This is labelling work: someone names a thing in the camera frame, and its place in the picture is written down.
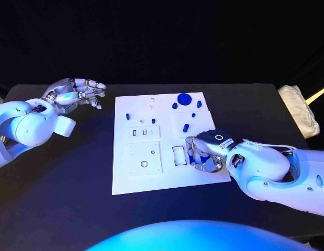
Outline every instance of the black table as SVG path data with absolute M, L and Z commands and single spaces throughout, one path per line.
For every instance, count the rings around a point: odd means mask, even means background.
M 6 101 L 39 97 L 45 89 L 19 85 Z M 111 195 L 114 97 L 181 92 L 204 93 L 216 127 L 233 136 L 308 148 L 273 85 L 109 85 L 103 109 L 80 106 L 71 113 L 71 137 L 54 134 L 0 169 L 0 249 L 81 250 L 137 226 L 185 219 L 295 238 L 324 235 L 322 216 L 253 200 L 234 180 Z

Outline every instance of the blue object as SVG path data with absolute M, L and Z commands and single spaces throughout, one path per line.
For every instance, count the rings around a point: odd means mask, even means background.
M 194 157 L 191 155 L 188 155 L 188 157 L 190 157 L 190 164 L 192 164 L 194 163 Z
M 101 250 L 312 251 L 295 240 L 252 226 L 223 221 L 169 221 L 140 226 L 106 239 Z
M 210 158 L 210 156 L 208 156 L 208 157 L 203 157 L 203 156 L 201 156 L 201 162 L 204 163 L 204 162 L 207 161 L 208 158 Z
M 192 102 L 192 98 L 187 93 L 181 93 L 177 98 L 178 103 L 187 106 Z
M 184 125 L 184 128 L 182 128 L 182 132 L 187 132 L 187 131 L 188 131 L 188 127 L 190 127 L 190 125 L 185 124 L 185 125 Z

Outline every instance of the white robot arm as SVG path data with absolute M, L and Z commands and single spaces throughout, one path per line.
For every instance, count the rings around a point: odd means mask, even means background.
M 185 144 L 191 165 L 211 173 L 226 166 L 249 197 L 324 215 L 324 151 L 236 142 L 221 130 L 188 137 Z
M 68 137 L 75 121 L 67 118 L 80 104 L 101 109 L 96 96 L 104 96 L 104 84 L 65 78 L 46 89 L 42 97 L 0 104 L 0 167 L 26 150 L 46 142 L 52 133 Z M 10 139 L 3 144 L 2 136 Z

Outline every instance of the blue bottle cap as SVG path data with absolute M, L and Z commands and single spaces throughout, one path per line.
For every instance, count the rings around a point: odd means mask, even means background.
M 182 105 L 182 106 L 187 106 L 191 102 L 192 102 L 192 98 L 191 96 L 187 94 L 187 93 L 181 93 L 178 95 L 178 103 Z

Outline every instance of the robotic hand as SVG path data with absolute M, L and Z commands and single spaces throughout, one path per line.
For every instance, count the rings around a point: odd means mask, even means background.
M 191 165 L 211 173 L 226 166 L 249 197 L 324 215 L 324 151 L 237 142 L 221 130 L 188 137 L 185 145 Z
M 75 121 L 62 115 L 78 105 L 101 109 L 96 96 L 104 96 L 104 84 L 65 78 L 46 89 L 42 97 L 0 104 L 0 167 L 26 150 L 46 142 L 52 133 L 68 137 Z M 10 139 L 5 145 L 2 137 Z

